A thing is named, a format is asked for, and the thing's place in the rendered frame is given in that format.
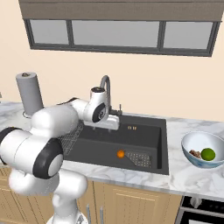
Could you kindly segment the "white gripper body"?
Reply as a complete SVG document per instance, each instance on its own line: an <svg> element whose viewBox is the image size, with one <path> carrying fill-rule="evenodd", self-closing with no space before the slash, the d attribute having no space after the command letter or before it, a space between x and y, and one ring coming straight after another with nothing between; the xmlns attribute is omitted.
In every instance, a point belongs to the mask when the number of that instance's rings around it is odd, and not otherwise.
<svg viewBox="0 0 224 224"><path fill-rule="evenodd" d="M120 125L120 119L117 115L109 115L106 120L102 120L96 123L84 122L86 126L102 128L108 130L118 130Z"/></svg>

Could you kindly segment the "dark grey sink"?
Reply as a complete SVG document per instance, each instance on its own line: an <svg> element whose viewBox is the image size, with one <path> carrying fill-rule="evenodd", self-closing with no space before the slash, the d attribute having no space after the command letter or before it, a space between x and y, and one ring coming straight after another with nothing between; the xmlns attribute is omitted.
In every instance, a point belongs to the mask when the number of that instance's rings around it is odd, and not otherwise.
<svg viewBox="0 0 224 224"><path fill-rule="evenodd" d="M150 168L135 166L126 156L118 158L118 151L148 154ZM85 126L65 160L167 175L166 120L122 115L118 130Z"/></svg>

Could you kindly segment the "grey sink drain grate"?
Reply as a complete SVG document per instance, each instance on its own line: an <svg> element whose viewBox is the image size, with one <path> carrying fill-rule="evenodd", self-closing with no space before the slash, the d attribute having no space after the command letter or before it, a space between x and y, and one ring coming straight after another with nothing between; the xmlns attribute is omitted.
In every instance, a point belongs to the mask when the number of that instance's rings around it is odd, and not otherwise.
<svg viewBox="0 0 224 224"><path fill-rule="evenodd" d="M151 167L151 157L142 152L126 151L125 156L138 167L150 168Z"/></svg>

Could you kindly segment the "white and blue bowl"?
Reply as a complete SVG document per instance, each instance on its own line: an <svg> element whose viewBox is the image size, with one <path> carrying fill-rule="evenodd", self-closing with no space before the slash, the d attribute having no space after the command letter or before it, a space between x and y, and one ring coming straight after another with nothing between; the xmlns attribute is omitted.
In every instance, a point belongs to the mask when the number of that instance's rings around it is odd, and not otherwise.
<svg viewBox="0 0 224 224"><path fill-rule="evenodd" d="M199 168L211 169L224 165L224 140L214 134L203 131L189 132L182 138L181 147L185 157ZM206 161L191 153L194 151L196 154L201 154L207 148L214 151L213 160Z"/></svg>

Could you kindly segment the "grey curved tap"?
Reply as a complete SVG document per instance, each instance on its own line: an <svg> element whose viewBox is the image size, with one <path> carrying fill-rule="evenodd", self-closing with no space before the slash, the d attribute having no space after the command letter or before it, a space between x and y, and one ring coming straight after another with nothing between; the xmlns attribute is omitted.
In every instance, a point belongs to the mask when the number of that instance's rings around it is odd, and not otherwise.
<svg viewBox="0 0 224 224"><path fill-rule="evenodd" d="M107 75L104 75L101 78L100 87L101 88L106 88L106 93L107 93L107 97L108 97L108 113L110 115L113 115L113 116L121 116L123 114L123 112L122 112L122 105L119 105L119 109L118 110L112 109L111 97L110 97L110 78Z"/></svg>

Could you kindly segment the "wooden cupboard door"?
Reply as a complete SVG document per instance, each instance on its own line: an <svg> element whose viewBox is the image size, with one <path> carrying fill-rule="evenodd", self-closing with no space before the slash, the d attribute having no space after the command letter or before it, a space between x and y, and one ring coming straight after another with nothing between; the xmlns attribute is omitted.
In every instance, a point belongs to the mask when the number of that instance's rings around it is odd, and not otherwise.
<svg viewBox="0 0 224 224"><path fill-rule="evenodd" d="M105 224L175 224L181 196L105 184Z"/></svg>
<svg viewBox="0 0 224 224"><path fill-rule="evenodd" d="M14 193L8 185L10 173L10 168L0 166L0 222L46 224L53 216L53 196L23 196Z"/></svg>
<svg viewBox="0 0 224 224"><path fill-rule="evenodd" d="M100 183L89 180L87 182L86 192L77 200L78 208L88 219L86 205L89 204L91 224L100 223L100 208L103 207L103 197L100 195L102 185Z"/></svg>

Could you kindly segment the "grey paper towel roll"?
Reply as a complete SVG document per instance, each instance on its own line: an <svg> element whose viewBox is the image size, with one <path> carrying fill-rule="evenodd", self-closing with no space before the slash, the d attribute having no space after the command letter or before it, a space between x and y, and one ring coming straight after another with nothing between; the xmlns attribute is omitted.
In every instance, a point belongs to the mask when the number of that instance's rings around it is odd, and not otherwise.
<svg viewBox="0 0 224 224"><path fill-rule="evenodd" d="M16 76L16 81L24 112L28 116L32 116L44 107L38 76L34 72L19 73Z"/></svg>

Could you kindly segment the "brown lumpy food piece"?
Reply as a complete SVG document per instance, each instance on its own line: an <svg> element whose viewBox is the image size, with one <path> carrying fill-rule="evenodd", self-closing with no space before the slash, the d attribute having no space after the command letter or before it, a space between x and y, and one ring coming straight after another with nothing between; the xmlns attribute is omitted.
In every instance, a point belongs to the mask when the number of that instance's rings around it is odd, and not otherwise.
<svg viewBox="0 0 224 224"><path fill-rule="evenodd" d="M199 151L190 150L189 153L192 154L193 156L195 156L196 158L201 159L201 154Z"/></svg>

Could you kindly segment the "dark framed window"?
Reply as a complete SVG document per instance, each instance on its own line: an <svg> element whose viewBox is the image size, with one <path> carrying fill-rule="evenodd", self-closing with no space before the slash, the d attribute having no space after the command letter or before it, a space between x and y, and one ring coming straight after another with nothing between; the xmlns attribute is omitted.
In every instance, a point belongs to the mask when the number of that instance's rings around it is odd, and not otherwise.
<svg viewBox="0 0 224 224"><path fill-rule="evenodd" d="M26 19L30 48L93 53L210 57L220 28L213 21Z"/></svg>

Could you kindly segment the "green round lime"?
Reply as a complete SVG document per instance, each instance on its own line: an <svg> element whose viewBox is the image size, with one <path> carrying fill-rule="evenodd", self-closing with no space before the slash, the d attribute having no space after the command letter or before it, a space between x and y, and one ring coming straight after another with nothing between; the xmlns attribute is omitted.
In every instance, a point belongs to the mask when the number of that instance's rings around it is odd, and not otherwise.
<svg viewBox="0 0 224 224"><path fill-rule="evenodd" d="M201 152L201 157L206 161L212 161L215 158L215 152L211 148L205 148Z"/></svg>

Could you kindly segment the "brown window blind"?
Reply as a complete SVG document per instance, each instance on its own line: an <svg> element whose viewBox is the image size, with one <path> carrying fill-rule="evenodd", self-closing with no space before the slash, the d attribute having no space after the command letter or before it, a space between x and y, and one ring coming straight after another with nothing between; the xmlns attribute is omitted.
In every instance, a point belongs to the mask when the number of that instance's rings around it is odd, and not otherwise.
<svg viewBox="0 0 224 224"><path fill-rule="evenodd" d="M224 0L18 0L23 18L221 21Z"/></svg>

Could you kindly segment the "grey oven knob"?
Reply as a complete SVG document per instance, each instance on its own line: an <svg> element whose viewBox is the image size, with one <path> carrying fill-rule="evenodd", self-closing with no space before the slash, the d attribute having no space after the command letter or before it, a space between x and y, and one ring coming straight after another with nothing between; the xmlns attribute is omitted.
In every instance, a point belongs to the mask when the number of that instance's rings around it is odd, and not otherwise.
<svg viewBox="0 0 224 224"><path fill-rule="evenodd" d="M190 199L190 204L194 208L198 208L199 205L201 204L201 202L202 202L202 199L200 199L200 198L191 197L191 199Z"/></svg>

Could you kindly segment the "black and grey oven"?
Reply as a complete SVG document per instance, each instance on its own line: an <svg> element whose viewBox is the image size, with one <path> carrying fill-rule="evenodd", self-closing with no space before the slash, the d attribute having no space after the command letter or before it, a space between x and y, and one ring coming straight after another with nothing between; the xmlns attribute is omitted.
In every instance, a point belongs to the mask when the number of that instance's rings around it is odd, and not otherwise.
<svg viewBox="0 0 224 224"><path fill-rule="evenodd" d="M191 197L181 200L174 224L224 224L224 202L202 199L198 208L190 204Z"/></svg>

